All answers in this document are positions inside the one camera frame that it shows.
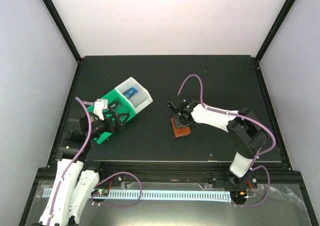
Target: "white plastic housing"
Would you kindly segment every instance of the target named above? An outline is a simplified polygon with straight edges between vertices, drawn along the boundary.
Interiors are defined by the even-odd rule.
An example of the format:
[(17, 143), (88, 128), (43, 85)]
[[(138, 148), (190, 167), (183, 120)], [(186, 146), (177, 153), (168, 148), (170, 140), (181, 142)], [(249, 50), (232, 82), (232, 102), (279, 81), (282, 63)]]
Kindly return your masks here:
[(102, 110), (108, 109), (108, 100), (107, 99), (97, 99), (94, 103), (93, 113), (97, 115), (101, 120), (104, 120)]
[(249, 170), (253, 159), (242, 157), (238, 152), (234, 156), (234, 160), (230, 166), (230, 171), (237, 177), (243, 177)]
[[(131, 98), (127, 99), (123, 95), (123, 93), (130, 87), (134, 87), (138, 91), (138, 93), (133, 95)], [(143, 108), (145, 108), (153, 101), (149, 92), (142, 85), (140, 85), (140, 83), (137, 82), (133, 77), (128, 78), (120, 85), (115, 87), (115, 90), (131, 104), (136, 114), (138, 114)]]
[(193, 109), (193, 111), (191, 112), (191, 115), (194, 121), (197, 123), (208, 124), (213, 127), (220, 128), (226, 132), (228, 132), (227, 125), (229, 121), (235, 119), (234, 116), (228, 116), (218, 112), (208, 111), (201, 104), (198, 104)]
[(99, 174), (92, 170), (86, 170), (81, 173), (79, 182), (73, 192), (69, 210), (69, 217), (74, 216), (76, 223), (80, 223), (82, 211), (90, 197), (94, 186), (99, 182)]
[(53, 213), (52, 213), (53, 216), (51, 218), (50, 225), (47, 225), (47, 226), (54, 226), (56, 223), (59, 223), (60, 225), (68, 224), (69, 205), (71, 202), (74, 186), (76, 185), (77, 178), (84, 165), (84, 163), (80, 161), (72, 163), (70, 168), (64, 175), (64, 179), (62, 180), (61, 175), (70, 162), (71, 162), (70, 159), (62, 159), (61, 161), (58, 161), (56, 176), (53, 183), (54, 186), (52, 188), (49, 201), (39, 220), (40, 222), (42, 222), (43, 225), (46, 225), (48, 218), (51, 217), (50, 208), (51, 208), (56, 187), (60, 181), (61, 181), (61, 185), (55, 199)]

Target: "clear plastic sheet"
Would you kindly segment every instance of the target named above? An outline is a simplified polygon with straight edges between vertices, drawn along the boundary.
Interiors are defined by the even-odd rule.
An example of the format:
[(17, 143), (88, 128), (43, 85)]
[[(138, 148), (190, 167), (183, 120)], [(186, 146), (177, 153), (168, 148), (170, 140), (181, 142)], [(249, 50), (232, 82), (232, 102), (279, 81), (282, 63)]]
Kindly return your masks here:
[[(43, 198), (44, 189), (52, 187), (53, 181), (41, 181), (36, 191), (26, 225), (38, 222), (48, 198)], [(136, 183), (122, 184), (127, 189), (138, 189)], [(154, 190), (212, 190), (197, 183), (143, 183), (144, 189)], [(246, 204), (263, 198), (267, 185), (259, 184), (256, 195)], [(131, 208), (92, 206), (88, 200), (82, 216), (81, 226), (89, 225), (290, 225), (310, 226), (307, 209), (297, 184), (272, 184), (267, 200), (257, 207), (233, 207), (231, 203), (201, 201), (153, 201), (142, 200)], [(120, 200), (109, 200), (119, 204)]]

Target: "white cable channel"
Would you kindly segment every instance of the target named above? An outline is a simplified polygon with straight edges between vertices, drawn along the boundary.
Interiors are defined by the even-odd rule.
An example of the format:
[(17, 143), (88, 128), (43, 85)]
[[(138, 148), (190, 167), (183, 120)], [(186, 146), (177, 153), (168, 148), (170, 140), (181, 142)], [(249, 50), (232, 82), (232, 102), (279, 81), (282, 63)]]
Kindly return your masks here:
[[(45, 188), (42, 197), (50, 197), (51, 188)], [(94, 199), (137, 199), (140, 190), (111, 189), (108, 196), (95, 196)], [(182, 191), (182, 190), (143, 190), (141, 200), (184, 200), (231, 202), (230, 192), (225, 191)]]

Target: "blue object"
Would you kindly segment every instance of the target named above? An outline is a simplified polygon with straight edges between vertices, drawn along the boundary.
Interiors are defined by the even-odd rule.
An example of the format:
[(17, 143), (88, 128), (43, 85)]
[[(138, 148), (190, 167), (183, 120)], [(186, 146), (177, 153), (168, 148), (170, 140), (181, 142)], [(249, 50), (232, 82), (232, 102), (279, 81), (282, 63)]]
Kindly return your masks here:
[(134, 96), (134, 95), (137, 94), (137, 93), (138, 93), (138, 91), (136, 90), (136, 88), (130, 87), (128, 90), (126, 90), (126, 91), (123, 93), (123, 95), (124, 95), (127, 99), (129, 99), (129, 98), (131, 98), (132, 96)]

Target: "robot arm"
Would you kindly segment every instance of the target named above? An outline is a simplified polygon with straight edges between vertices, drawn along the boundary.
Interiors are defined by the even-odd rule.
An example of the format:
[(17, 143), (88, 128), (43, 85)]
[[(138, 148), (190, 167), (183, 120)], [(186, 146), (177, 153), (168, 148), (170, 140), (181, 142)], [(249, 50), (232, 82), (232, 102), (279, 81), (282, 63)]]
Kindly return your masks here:
[[(175, 122), (179, 121), (182, 127), (192, 127), (204, 123), (229, 133), (236, 148), (230, 171), (238, 178), (246, 174), (256, 153), (268, 140), (268, 135), (259, 126), (235, 116), (209, 111), (199, 101), (193, 100), (188, 103), (180, 96), (175, 95), (170, 99), (168, 105), (175, 112), (175, 117), (178, 118)], [(219, 110), (242, 114), (258, 120), (254, 113), (247, 108), (241, 111)]]
[[(107, 109), (106, 104), (107, 101), (104, 102), (103, 99), (98, 99), (94, 104), (94, 113), (91, 113), (91, 116), (95, 120), (91, 122), (91, 138), (99, 138), (104, 132), (112, 133), (115, 130), (122, 130), (128, 120), (128, 113), (103, 112)], [(87, 130), (88, 119), (83, 110), (73, 111), (69, 118), (68, 137), (61, 142), (58, 148), (56, 156), (58, 159), (57, 173), (50, 198), (39, 223), (35, 225), (65, 226), (79, 224), (82, 210), (100, 179), (98, 168), (82, 171), (86, 155), (91, 148), (90, 141), (77, 160), (70, 165), (63, 178), (62, 174), (86, 140)]]

